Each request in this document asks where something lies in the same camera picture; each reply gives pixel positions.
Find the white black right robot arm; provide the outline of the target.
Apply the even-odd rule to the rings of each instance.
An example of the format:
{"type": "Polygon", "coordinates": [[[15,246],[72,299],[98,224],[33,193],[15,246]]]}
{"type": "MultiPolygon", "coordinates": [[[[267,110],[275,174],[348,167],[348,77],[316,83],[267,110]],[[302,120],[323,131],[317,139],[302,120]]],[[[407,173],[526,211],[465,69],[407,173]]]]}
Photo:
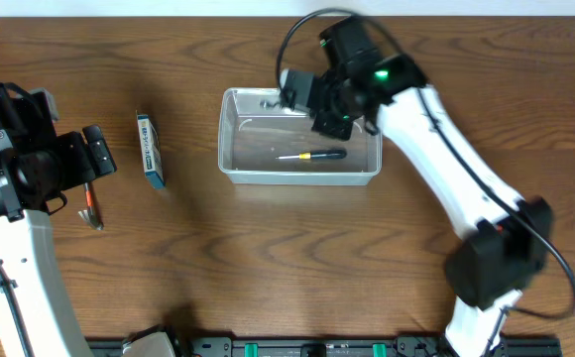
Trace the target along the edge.
{"type": "Polygon", "coordinates": [[[350,125],[391,140],[432,190],[461,239],[444,266],[456,295],[444,337],[455,356],[487,356],[507,314],[546,265],[552,211],[526,200],[475,152],[408,55],[333,55],[328,71],[283,69],[282,104],[309,114],[313,129],[347,139],[350,125]]]}

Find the blue white small box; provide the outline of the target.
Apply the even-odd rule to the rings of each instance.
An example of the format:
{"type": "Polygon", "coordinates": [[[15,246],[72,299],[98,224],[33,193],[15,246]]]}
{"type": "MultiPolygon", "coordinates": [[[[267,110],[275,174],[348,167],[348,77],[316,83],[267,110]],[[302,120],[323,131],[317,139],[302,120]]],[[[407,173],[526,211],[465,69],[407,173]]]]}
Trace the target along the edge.
{"type": "Polygon", "coordinates": [[[148,114],[136,113],[144,174],[154,189],[165,187],[158,133],[148,114]]]}

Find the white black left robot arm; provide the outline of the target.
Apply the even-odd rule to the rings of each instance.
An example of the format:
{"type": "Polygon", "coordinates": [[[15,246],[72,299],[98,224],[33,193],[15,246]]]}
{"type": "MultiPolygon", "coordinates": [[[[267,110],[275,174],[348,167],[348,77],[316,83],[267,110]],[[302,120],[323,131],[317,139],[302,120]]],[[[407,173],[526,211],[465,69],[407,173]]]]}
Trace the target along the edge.
{"type": "Polygon", "coordinates": [[[58,134],[43,88],[0,82],[0,341],[8,356],[89,356],[58,268],[48,203],[117,167],[102,130],[58,134]]]}

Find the silver offset ring wrench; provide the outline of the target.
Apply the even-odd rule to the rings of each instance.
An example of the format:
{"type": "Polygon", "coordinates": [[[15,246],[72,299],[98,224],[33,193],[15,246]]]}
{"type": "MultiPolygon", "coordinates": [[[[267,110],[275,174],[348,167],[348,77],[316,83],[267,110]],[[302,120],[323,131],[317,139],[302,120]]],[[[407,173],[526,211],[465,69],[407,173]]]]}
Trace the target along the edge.
{"type": "Polygon", "coordinates": [[[267,109],[267,110],[272,110],[272,109],[275,109],[275,108],[280,108],[280,109],[288,108],[288,106],[287,106],[285,103],[283,103],[282,101],[280,101],[280,100],[279,100],[279,101],[274,101],[274,102],[271,102],[271,101],[269,101],[269,100],[262,100],[262,101],[260,102],[260,106],[261,106],[263,109],[267,109]]]}

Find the small yellow black screwdriver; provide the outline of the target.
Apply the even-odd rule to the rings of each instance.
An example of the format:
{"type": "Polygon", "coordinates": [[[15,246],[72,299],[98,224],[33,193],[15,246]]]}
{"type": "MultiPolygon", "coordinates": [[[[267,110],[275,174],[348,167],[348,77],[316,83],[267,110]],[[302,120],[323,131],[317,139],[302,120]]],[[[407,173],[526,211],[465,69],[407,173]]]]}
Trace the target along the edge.
{"type": "Polygon", "coordinates": [[[315,161],[315,160],[342,160],[347,156],[344,149],[328,149],[304,152],[294,155],[278,156],[279,161],[315,161]]]}

